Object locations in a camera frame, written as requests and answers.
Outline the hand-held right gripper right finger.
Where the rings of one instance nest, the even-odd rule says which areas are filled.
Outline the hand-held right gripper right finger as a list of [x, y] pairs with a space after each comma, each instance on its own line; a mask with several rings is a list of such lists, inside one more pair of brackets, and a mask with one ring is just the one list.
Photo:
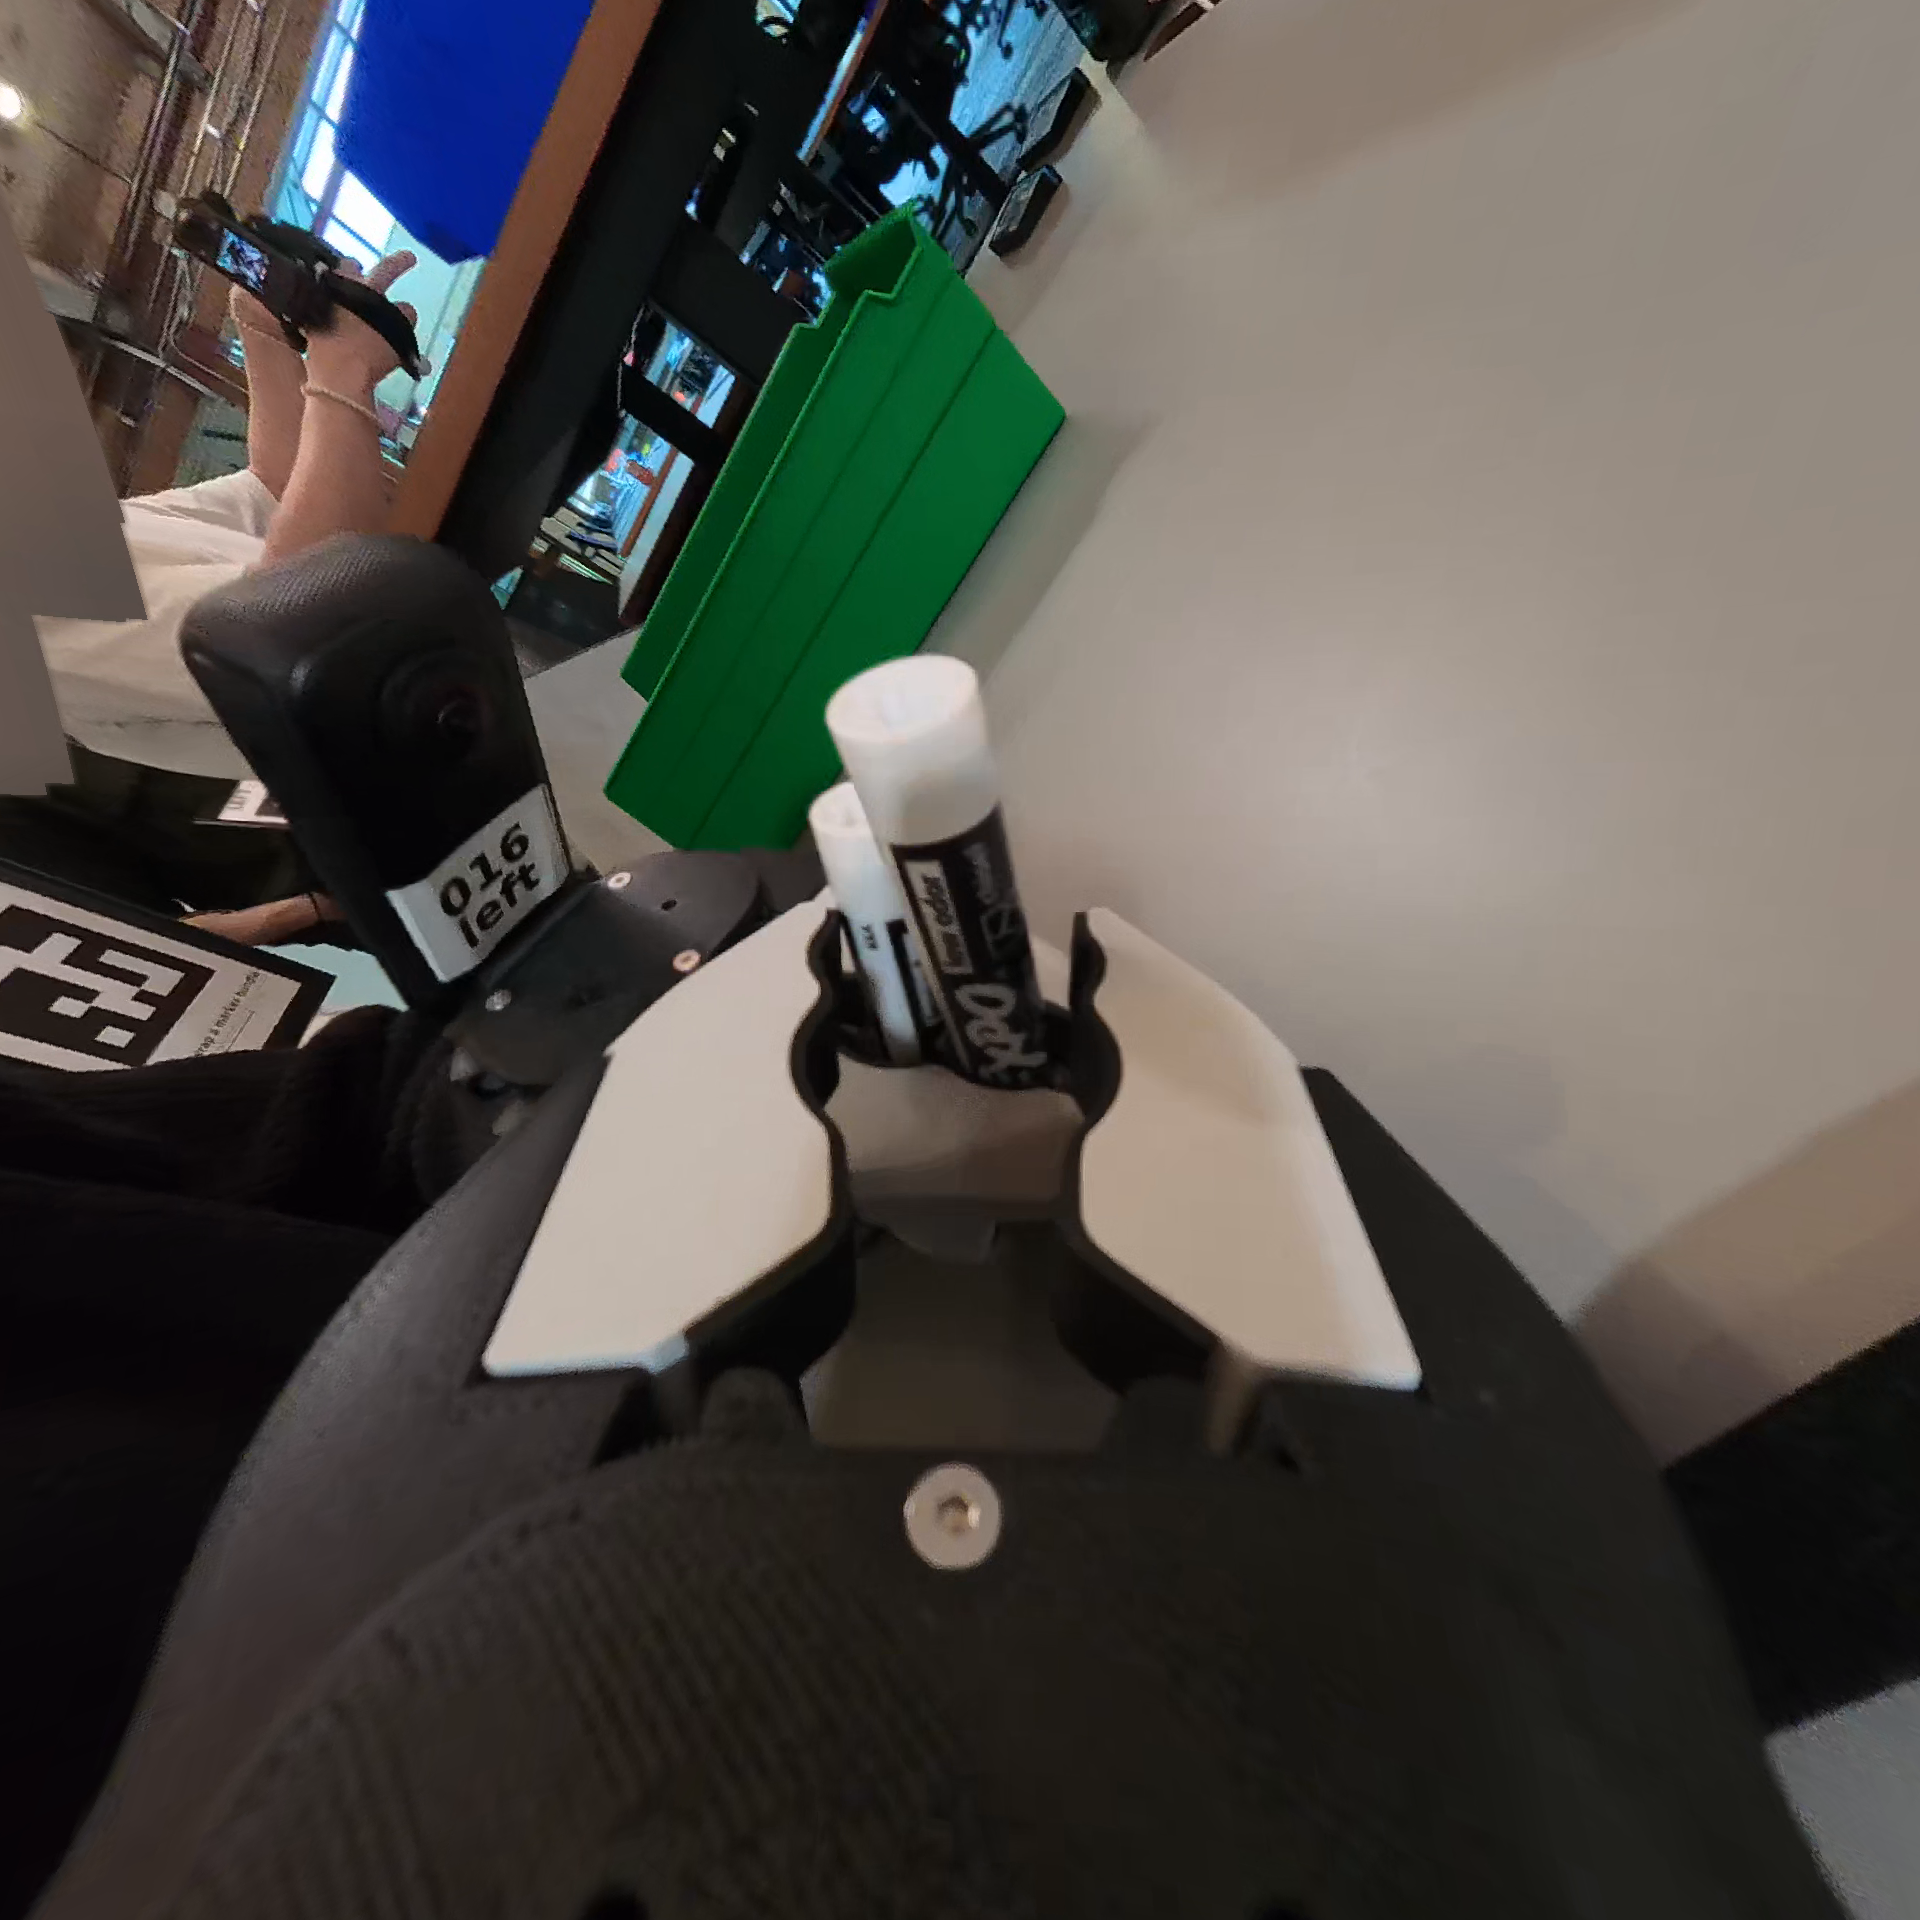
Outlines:
[[1106, 909], [1074, 928], [1073, 991], [1119, 1061], [1079, 1144], [1076, 1221], [1092, 1254], [1241, 1376], [1420, 1389], [1295, 1053]]

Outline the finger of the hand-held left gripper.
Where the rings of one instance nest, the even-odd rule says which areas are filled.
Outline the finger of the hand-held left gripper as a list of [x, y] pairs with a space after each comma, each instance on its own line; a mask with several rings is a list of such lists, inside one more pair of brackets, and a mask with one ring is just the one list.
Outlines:
[[930, 1259], [986, 1265], [1003, 1229], [1052, 1216], [1081, 1117], [1053, 1091], [992, 1091], [940, 1066], [843, 1059], [833, 1126], [865, 1229]]

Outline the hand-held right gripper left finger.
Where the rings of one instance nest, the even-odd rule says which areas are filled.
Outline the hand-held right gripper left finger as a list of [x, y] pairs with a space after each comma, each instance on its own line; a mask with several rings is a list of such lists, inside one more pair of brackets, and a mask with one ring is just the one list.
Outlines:
[[666, 1376], [843, 1240], [843, 923], [800, 904], [611, 1042], [488, 1376]]

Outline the black dry erase marker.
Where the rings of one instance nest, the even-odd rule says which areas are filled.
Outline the black dry erase marker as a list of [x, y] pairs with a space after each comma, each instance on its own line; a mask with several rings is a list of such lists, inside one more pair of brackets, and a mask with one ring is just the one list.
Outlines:
[[951, 1067], [1001, 1094], [1047, 1089], [1050, 1010], [975, 667], [879, 664], [829, 698], [825, 726], [893, 870]]
[[932, 1013], [920, 939], [896, 870], [881, 850], [853, 782], [825, 789], [808, 809], [808, 827], [834, 909], [849, 927], [849, 946], [884, 1059], [898, 1067], [923, 1066], [932, 1053]]

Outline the person's left forearm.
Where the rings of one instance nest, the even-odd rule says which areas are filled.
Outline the person's left forearm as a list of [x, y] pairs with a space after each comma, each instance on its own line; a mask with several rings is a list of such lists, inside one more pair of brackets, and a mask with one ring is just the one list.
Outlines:
[[248, 946], [307, 945], [327, 923], [330, 904], [321, 896], [288, 896], [248, 909], [189, 914], [180, 928], [194, 928], [210, 938]]

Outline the framed fiducial tag board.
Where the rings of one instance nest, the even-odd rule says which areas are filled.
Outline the framed fiducial tag board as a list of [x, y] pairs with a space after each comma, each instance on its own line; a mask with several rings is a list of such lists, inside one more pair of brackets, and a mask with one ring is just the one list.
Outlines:
[[322, 969], [2, 866], [2, 1059], [121, 1072], [298, 1047]]

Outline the green plastic bin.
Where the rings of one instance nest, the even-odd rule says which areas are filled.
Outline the green plastic bin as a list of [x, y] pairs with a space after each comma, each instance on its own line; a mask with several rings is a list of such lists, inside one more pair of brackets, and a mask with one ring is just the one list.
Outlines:
[[791, 849], [843, 776], [829, 698], [912, 657], [1066, 410], [903, 207], [825, 269], [624, 666], [603, 793], [679, 850]]

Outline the wooden edged desk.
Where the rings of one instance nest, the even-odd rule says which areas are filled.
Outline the wooden edged desk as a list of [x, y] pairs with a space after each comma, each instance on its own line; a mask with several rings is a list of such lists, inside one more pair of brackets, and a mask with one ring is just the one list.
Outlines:
[[613, 451], [645, 317], [760, 387], [800, 310], [746, 263], [860, 5], [589, 5], [396, 485], [392, 530], [485, 579]]

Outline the person's black knit clothing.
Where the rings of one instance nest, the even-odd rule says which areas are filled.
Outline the person's black knit clothing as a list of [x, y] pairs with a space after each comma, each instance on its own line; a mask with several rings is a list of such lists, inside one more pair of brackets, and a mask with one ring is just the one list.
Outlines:
[[493, 1917], [490, 1739], [333, 1664], [587, 1472], [618, 1389], [481, 1357], [607, 1078], [407, 1015], [5, 1070], [5, 1917]]

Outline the blue plastic bin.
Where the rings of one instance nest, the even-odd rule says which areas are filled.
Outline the blue plastic bin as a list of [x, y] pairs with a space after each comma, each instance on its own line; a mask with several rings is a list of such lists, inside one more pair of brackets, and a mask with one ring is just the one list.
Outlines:
[[589, 3], [367, 3], [345, 171], [449, 265], [493, 253]]

